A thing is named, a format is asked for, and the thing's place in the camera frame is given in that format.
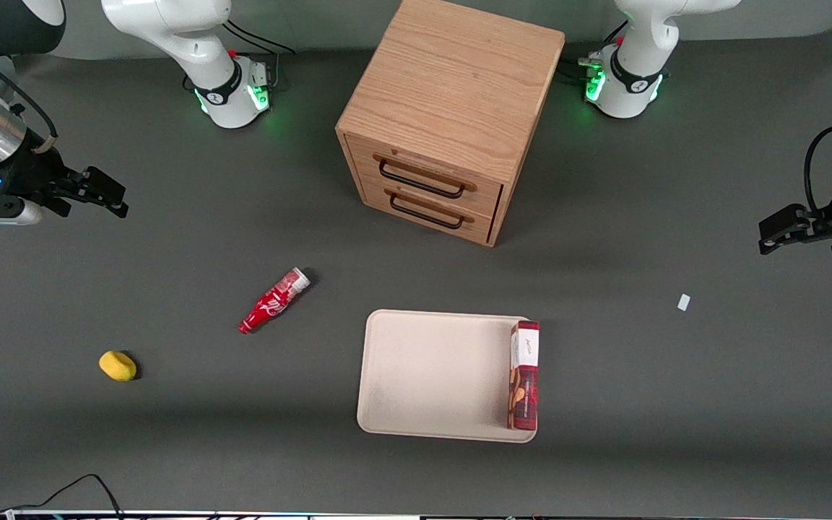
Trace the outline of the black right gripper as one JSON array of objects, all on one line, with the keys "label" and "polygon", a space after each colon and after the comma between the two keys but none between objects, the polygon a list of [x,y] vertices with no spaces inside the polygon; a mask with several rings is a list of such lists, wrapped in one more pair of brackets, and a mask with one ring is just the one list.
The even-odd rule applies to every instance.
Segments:
[{"label": "black right gripper", "polygon": [[101,169],[67,168],[56,151],[17,152],[0,162],[0,221],[39,221],[44,210],[66,217],[72,204],[96,204],[118,218],[128,216],[126,188]]}]

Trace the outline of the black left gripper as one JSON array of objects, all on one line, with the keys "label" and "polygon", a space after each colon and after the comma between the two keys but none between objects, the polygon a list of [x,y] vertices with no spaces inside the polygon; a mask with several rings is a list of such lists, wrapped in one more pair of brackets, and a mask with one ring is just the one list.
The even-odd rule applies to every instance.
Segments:
[{"label": "black left gripper", "polygon": [[832,239],[832,199],[824,207],[818,207],[813,190],[805,190],[805,198],[810,211],[802,204],[789,204],[760,221],[761,256],[768,256],[783,246]]}]

